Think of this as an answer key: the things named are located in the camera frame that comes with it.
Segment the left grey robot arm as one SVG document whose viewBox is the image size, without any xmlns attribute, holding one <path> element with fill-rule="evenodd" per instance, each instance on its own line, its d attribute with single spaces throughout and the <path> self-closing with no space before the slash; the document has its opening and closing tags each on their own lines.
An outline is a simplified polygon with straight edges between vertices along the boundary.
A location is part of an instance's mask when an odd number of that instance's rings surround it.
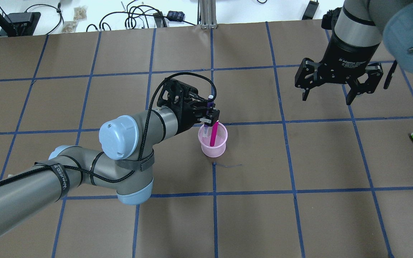
<svg viewBox="0 0 413 258">
<path fill-rule="evenodd" d="M 182 75 L 162 80 L 148 110 L 105 122 L 99 129 L 101 151 L 61 145 L 47 160 L 0 180 L 0 237 L 84 183 L 115 190 L 126 205 L 147 201 L 154 181 L 154 146 L 195 124 L 211 127 L 219 119 L 212 80 L 185 72 L 210 84 L 212 95 L 203 98 L 197 88 L 176 79 Z"/>
</svg>

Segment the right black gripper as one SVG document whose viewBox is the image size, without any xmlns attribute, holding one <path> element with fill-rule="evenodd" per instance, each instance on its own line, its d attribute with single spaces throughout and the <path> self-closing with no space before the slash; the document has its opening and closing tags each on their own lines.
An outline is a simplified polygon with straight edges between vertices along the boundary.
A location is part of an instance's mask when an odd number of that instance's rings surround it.
<svg viewBox="0 0 413 258">
<path fill-rule="evenodd" d="M 300 63 L 294 86 L 303 90 L 302 100 L 308 99 L 311 89 L 325 83 L 347 84 L 348 106 L 356 96 L 374 93 L 384 74 L 380 62 L 369 64 L 378 47 L 378 44 L 354 46 L 333 32 L 321 62 L 304 58 Z"/>
</svg>

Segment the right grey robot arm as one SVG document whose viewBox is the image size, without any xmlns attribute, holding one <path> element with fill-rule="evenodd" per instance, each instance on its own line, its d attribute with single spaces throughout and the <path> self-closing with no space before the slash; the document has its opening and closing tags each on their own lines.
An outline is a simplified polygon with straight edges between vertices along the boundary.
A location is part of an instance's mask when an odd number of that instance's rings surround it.
<svg viewBox="0 0 413 258">
<path fill-rule="evenodd" d="M 371 59 L 381 43 L 395 59 L 384 89 L 396 66 L 413 73 L 413 0 L 346 0 L 323 16 L 322 28 L 332 32 L 323 58 L 304 58 L 295 75 L 303 101 L 325 83 L 349 85 L 347 105 L 357 95 L 374 93 L 384 72 Z"/>
</svg>

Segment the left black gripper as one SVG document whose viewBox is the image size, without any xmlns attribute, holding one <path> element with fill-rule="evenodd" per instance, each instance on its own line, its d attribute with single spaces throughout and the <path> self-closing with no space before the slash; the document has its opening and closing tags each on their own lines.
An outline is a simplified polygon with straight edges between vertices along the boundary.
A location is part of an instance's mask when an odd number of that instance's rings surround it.
<svg viewBox="0 0 413 258">
<path fill-rule="evenodd" d="M 161 83 L 157 106 L 169 108 L 177 121 L 176 134 L 189 130 L 195 124 L 212 127 L 219 121 L 220 110 L 208 107 L 208 99 L 199 95 L 197 88 L 176 79 Z"/>
</svg>

